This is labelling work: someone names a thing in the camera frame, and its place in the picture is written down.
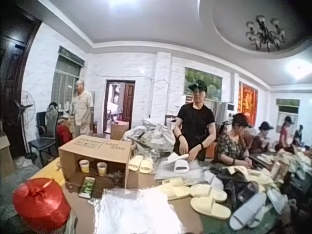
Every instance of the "door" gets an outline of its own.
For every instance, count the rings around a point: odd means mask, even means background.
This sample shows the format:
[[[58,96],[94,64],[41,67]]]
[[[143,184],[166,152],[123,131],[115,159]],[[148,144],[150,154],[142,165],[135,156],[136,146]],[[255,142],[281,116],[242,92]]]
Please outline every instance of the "door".
[[[134,95],[135,95],[135,84],[126,83],[125,93],[123,97],[122,121],[129,122],[129,129],[131,128]]]
[[[12,157],[25,155],[19,110],[28,53],[41,22],[16,6],[2,8],[0,50],[0,117]]]

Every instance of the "black cap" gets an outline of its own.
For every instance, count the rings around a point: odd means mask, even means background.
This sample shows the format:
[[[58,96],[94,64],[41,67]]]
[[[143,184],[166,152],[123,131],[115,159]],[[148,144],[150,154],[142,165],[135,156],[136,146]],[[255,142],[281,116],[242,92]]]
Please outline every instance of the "black cap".
[[[259,127],[259,130],[271,130],[274,129],[267,121],[262,122],[262,124]]]
[[[293,124],[293,120],[292,120],[292,118],[291,118],[290,116],[286,116],[286,117],[285,117],[285,122],[288,122],[288,123],[290,123],[290,124]]]
[[[233,121],[232,125],[238,125],[242,127],[249,127],[252,128],[252,126],[249,124],[247,117],[243,113],[237,113],[233,115]]]
[[[197,79],[195,80],[193,83],[189,84],[189,89],[194,91],[195,89],[198,89],[199,91],[205,91],[207,92],[207,85],[206,83],[201,80],[201,79]]]

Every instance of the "woman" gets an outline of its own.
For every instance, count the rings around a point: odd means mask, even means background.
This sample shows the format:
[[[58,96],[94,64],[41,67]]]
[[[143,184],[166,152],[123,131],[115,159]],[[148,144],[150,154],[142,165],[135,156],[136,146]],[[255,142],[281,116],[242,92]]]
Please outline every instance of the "woman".
[[[223,133],[218,141],[217,160],[227,165],[245,166],[251,168],[252,161],[242,137],[246,127],[249,127],[247,117],[243,113],[233,115],[232,129]]]
[[[279,142],[275,145],[275,150],[278,152],[280,149],[291,152],[291,146],[287,143],[288,129],[293,124],[292,118],[286,116],[279,135]]]
[[[274,129],[274,127],[270,126],[268,122],[262,122],[259,127],[260,133],[258,133],[253,139],[249,153],[265,153],[269,150],[270,143],[268,142],[269,139],[267,138],[267,135],[271,129]]]
[[[204,105],[207,85],[196,80],[189,85],[193,93],[193,102],[185,104],[176,118],[174,134],[176,136],[174,151],[177,154],[189,154],[188,160],[205,160],[206,150],[215,140],[215,117]]]

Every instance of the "hand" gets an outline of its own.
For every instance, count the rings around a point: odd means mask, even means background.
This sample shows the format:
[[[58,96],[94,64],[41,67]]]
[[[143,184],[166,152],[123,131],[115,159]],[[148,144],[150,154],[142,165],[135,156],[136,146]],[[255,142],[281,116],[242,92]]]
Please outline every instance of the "hand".
[[[189,145],[188,145],[185,137],[180,136],[179,141],[180,141],[180,148],[179,148],[180,154],[182,154],[182,155],[187,154],[189,151]]]
[[[246,167],[246,168],[250,168],[250,165],[248,164],[248,162],[246,162],[246,161],[244,161],[244,160],[236,160],[235,161],[235,164],[237,165],[237,166],[244,166],[244,167]]]
[[[193,161],[196,159],[199,151],[200,151],[201,147],[199,146],[195,146],[194,148],[192,148],[190,151],[189,151],[189,157],[187,158],[188,161]]]
[[[250,167],[253,166],[253,162],[249,157],[245,157],[245,162],[247,162]]]

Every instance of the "open cardboard box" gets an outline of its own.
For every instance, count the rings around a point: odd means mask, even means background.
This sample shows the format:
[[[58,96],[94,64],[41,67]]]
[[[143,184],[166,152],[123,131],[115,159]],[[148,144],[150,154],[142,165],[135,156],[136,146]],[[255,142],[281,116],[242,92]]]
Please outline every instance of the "open cardboard box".
[[[73,192],[79,192],[85,176],[96,179],[92,191],[92,197],[95,198],[102,196],[103,189],[127,187],[130,142],[81,135],[59,147],[58,153],[67,187]],[[88,174],[81,171],[79,162],[82,159],[90,161]],[[98,162],[107,163],[104,177],[98,174]]]

